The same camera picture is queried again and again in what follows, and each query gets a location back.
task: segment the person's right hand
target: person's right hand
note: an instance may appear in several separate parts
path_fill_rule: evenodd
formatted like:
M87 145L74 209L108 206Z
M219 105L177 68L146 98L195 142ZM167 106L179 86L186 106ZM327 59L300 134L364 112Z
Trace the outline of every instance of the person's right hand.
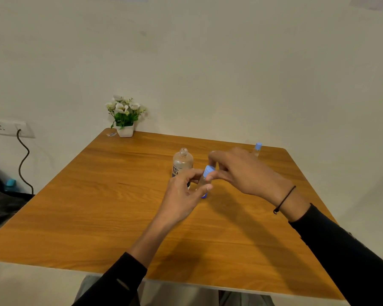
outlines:
M209 173L207 181L228 181L241 192L262 197L274 206L279 205L293 187L291 181L238 147L230 151L212 151L209 164L215 167L217 162L220 169Z

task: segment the hand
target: hand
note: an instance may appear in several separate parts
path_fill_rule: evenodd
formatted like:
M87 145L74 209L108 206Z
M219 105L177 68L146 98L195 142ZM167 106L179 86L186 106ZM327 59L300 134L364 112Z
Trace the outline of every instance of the hand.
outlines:
M228 181L241 192L262 197L275 206L293 187L291 181L238 147L230 151L212 151L209 154L209 164L215 167L217 162L220 169L207 175L207 181Z
M187 183L191 181L197 184L203 173L204 170L198 169L183 170L171 178L156 217L169 225L175 225L186 219L201 197L213 188L212 185L207 184L195 191L187 189Z

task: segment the person's left hand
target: person's left hand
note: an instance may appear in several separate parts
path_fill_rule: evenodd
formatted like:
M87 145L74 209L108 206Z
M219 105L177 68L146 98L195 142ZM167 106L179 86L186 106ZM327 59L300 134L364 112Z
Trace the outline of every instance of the person's left hand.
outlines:
M175 225L186 219L201 197L213 188L211 184L207 184L195 191L187 189L187 183L191 181L197 184L203 172L204 170L199 169L183 170L171 178L156 217L169 225Z

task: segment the black bracelet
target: black bracelet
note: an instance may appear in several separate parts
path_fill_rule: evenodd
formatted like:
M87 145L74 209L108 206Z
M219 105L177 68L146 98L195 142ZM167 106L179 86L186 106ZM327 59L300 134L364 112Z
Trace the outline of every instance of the black bracelet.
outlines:
M285 202L285 200L288 198L288 196L291 194L291 192L294 191L295 188L296 188L296 186L294 186L291 189L291 191L286 195L285 199L282 200L281 204L278 205L278 207L276 209L274 209L274 214L276 214L279 211L279 208L281 207L281 205Z

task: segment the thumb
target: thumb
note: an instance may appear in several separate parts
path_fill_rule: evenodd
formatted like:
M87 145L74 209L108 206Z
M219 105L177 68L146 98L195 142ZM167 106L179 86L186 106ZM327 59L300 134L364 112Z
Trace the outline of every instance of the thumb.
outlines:
M228 181L229 183L231 183L231 181L233 180L233 177L230 174L230 172L227 172L225 170L215 170L215 171L209 173L206 177L207 181L211 181L211 180L215 180L215 179L222 179L222 180L225 180L225 181Z
M192 194L194 200L198 201L204 196L207 192L213 189L212 184L203 185L200 188L196 189L196 191Z

